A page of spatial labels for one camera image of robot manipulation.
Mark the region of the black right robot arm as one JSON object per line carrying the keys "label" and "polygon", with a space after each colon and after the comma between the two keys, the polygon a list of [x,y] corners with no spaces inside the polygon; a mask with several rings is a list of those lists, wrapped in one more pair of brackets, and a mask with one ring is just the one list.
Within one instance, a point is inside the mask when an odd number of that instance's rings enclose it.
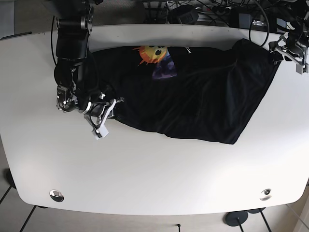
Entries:
{"label": "black right robot arm", "polygon": [[52,27],[57,28],[56,45],[51,45],[57,84],[56,106],[69,113],[74,110],[84,116],[97,138],[108,134],[107,119],[123,98],[109,99],[112,89],[105,84],[100,88],[99,73],[93,54],[89,50],[95,0],[46,0],[45,7],[53,14]]}

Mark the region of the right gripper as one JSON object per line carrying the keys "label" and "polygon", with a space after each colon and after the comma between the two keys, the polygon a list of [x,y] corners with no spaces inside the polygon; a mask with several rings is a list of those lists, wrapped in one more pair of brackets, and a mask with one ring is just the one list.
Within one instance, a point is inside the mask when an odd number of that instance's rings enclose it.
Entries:
{"label": "right gripper", "polygon": [[123,97],[111,99],[106,102],[89,102],[83,112],[84,118],[93,128],[92,132],[108,132],[105,127],[107,119],[114,117],[114,107],[117,103],[123,102]]}

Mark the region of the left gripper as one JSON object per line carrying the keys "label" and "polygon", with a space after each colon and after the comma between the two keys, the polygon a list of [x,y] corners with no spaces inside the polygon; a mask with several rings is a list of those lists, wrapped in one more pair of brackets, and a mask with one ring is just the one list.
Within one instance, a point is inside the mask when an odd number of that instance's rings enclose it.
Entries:
{"label": "left gripper", "polygon": [[306,34],[284,34],[268,45],[274,65],[280,64],[283,59],[296,65],[309,63],[309,36]]}

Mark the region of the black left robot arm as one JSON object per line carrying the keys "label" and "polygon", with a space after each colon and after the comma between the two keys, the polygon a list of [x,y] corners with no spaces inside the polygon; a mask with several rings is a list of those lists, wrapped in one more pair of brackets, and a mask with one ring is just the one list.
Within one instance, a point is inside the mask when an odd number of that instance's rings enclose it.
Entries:
{"label": "black left robot arm", "polygon": [[259,45],[264,47],[270,35],[270,21],[266,10],[274,10],[276,18],[289,23],[293,28],[288,29],[279,24],[276,28],[284,34],[277,41],[269,42],[269,52],[275,53],[272,60],[277,63],[283,59],[296,64],[296,72],[304,74],[309,72],[307,62],[309,52],[309,2],[307,0],[271,0],[270,5],[263,8],[258,0],[254,3],[259,8],[266,24],[266,37]]}

